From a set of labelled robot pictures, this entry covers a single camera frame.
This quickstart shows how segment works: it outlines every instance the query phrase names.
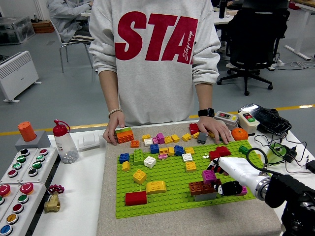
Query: chair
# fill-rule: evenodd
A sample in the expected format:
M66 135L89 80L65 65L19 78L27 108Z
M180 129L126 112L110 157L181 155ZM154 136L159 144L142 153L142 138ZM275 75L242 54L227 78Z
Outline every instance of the chair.
M269 84L268 89L272 90L272 82L260 77L259 74L261 69L268 68L274 63L279 40L284 37L287 29L289 15L287 9L276 7L272 9L243 7L239 10L226 29L226 55L230 56L230 63L236 68L230 68L227 71L229 76L220 78L217 85L221 85L223 80L244 77L245 96L250 93L247 90L248 78L265 82Z
M83 43L84 44L84 47L85 47L85 51L87 52L87 55L88 55L88 58L89 58L89 62L90 62L90 65L91 65L91 69L93 69L93 66L92 66L92 62L91 62L91 58L90 58L90 55L89 55L89 51L87 49L87 45L86 45L86 42L83 42L83 41L72 41L72 42L68 42L68 43L63 43L62 40L61 40L61 37L58 33L58 30L57 28L55 27L54 23L51 22L54 29L55 29L55 32L57 34L57 37L58 37L58 40L59 42L62 44L62 46L60 46L59 48L59 53L60 53L60 61L61 61L61 68L63 70L63 55L62 55L62 48L65 47L65 54L66 54L66 57L67 57L67 62L69 62L68 60L68 50L67 50L67 46L69 45L72 45L72 44L78 44L78 43Z

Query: orange ball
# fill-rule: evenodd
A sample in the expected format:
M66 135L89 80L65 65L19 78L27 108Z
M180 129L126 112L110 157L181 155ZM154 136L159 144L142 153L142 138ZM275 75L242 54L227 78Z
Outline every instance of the orange ball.
M235 128L231 131L231 135L233 136L235 141L247 140L248 132L242 128Z

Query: person sitting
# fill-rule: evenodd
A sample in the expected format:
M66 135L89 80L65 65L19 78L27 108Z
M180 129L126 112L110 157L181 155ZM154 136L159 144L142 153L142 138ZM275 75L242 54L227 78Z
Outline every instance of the person sitting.
M68 0L48 0L47 8L52 23L58 30L63 43L69 41L93 41L88 26L80 26L76 18L81 13L91 10L92 1L75 4Z

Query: yellow lego brick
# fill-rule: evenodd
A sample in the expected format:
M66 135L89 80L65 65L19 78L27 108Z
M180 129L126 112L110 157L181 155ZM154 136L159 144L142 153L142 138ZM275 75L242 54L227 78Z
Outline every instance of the yellow lego brick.
M197 138L199 137L199 132L193 134L192 137L193 137L194 139L197 139Z
M147 194L166 193L166 184L164 181L149 182L146 185Z
M167 151L168 151L167 147L159 149L160 154L167 154Z
M164 142L165 142L165 144L171 144L173 142L173 140L172 140L171 136L166 136L164 138Z
M171 136L171 138L172 138L173 142L175 142L175 143L178 143L178 142L179 142L179 137L178 137L177 134L173 134L173 135Z
M191 155L194 155L195 151L193 150L193 147L186 147L185 153L190 153Z
M189 172L194 172L197 170L196 168L196 164L194 161L188 161L185 163L186 164L186 172L189 173Z
M142 135L142 141L144 142L145 139L150 139L151 136L150 134L145 134L145 135Z
M137 170L136 173L133 174L133 180L138 184L143 184L143 182L147 179L147 174L142 170Z
M174 156L175 155L175 150L173 147L168 147L168 156Z
M130 163L128 161L125 161L123 163L123 171L129 171L130 170Z
M182 139L183 139L185 142L187 142L189 139L191 139L191 134L189 134L189 133L184 134L184 135L182 136Z

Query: water bottle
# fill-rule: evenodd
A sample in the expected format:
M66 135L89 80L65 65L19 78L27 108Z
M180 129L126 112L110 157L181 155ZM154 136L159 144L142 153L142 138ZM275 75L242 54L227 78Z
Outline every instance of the water bottle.
M219 18L220 19L224 18L226 6L227 6L226 0L221 0L220 1L220 10L219 10Z
M79 152L70 136L70 126L61 120L56 119L54 122L56 126L53 128L53 133L61 161L65 164L71 164L79 158Z

